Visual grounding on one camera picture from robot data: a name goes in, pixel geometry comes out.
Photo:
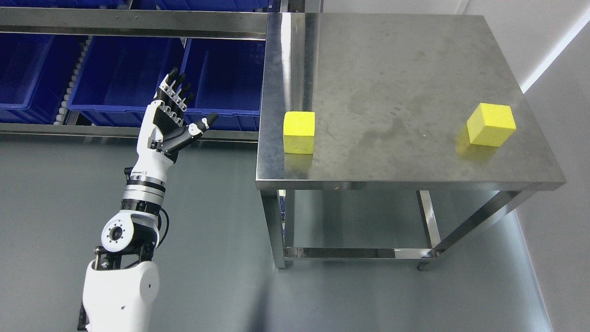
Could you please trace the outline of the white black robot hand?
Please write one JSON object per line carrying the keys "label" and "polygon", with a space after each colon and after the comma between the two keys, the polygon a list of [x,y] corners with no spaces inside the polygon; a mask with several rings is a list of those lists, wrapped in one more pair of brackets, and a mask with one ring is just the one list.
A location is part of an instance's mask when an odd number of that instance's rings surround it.
{"label": "white black robot hand", "polygon": [[219,118],[217,112],[212,112],[196,122],[185,122],[188,102],[194,99],[185,78],[185,73],[173,67],[158,84],[145,109],[136,145],[138,159],[128,179],[166,183],[178,153],[198,141]]}

